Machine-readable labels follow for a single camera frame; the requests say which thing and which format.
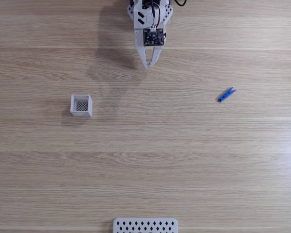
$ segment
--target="cable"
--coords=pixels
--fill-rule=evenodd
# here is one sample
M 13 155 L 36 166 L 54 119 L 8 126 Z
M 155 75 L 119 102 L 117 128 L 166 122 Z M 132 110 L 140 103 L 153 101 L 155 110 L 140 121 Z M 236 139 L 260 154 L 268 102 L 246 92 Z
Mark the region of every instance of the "cable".
M 175 0 L 176 4 L 178 4 L 178 6 L 184 6 L 186 4 L 186 0 L 184 0 L 183 4 L 180 4 L 177 0 Z
M 153 14 L 153 17 L 155 17 L 155 10 L 154 10 L 153 0 L 151 0 L 151 6 L 152 6 L 152 14 Z
M 160 6 L 156 2 L 154 2 L 154 4 L 157 5 L 157 7 L 159 8 L 159 13 L 160 13 L 160 15 L 159 15 L 159 22 L 157 23 L 157 25 L 155 27 L 155 28 L 157 28 L 159 26 L 159 24 L 160 24 L 160 21 L 161 21 L 161 8 L 160 8 Z

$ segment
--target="small white box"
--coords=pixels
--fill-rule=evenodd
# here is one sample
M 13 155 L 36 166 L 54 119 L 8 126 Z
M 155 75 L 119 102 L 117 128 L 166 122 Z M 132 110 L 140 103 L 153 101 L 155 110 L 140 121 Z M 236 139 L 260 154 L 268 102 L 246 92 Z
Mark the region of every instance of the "small white box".
M 91 117 L 92 105 L 90 95 L 71 95 L 70 112 L 75 117 Z

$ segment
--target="wooden table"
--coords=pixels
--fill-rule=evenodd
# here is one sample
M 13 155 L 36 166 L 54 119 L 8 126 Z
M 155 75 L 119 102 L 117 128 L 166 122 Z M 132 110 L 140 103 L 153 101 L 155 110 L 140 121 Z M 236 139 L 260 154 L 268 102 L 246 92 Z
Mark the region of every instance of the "wooden table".
M 291 0 L 173 2 L 150 70 L 128 3 L 0 0 L 0 233 L 291 233 Z

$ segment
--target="white perforated tray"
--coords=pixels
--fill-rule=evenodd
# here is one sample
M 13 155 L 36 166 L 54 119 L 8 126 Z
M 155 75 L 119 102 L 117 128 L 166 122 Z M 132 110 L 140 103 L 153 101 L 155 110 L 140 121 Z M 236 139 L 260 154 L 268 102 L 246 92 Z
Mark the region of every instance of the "white perforated tray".
M 178 233 L 178 222 L 174 218 L 117 218 L 113 233 Z

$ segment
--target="black wire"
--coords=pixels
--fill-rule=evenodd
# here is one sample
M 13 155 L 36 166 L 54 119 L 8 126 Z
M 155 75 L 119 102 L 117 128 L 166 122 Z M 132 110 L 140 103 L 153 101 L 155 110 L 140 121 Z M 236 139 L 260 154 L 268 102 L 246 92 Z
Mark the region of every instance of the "black wire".
M 183 4 L 180 4 L 177 0 L 175 0 L 176 4 L 178 4 L 178 6 L 184 6 L 186 4 L 186 0 L 184 0 Z
M 155 9 L 154 9 L 153 0 L 151 0 L 151 6 L 152 6 L 152 14 L 153 14 L 153 17 L 155 17 Z

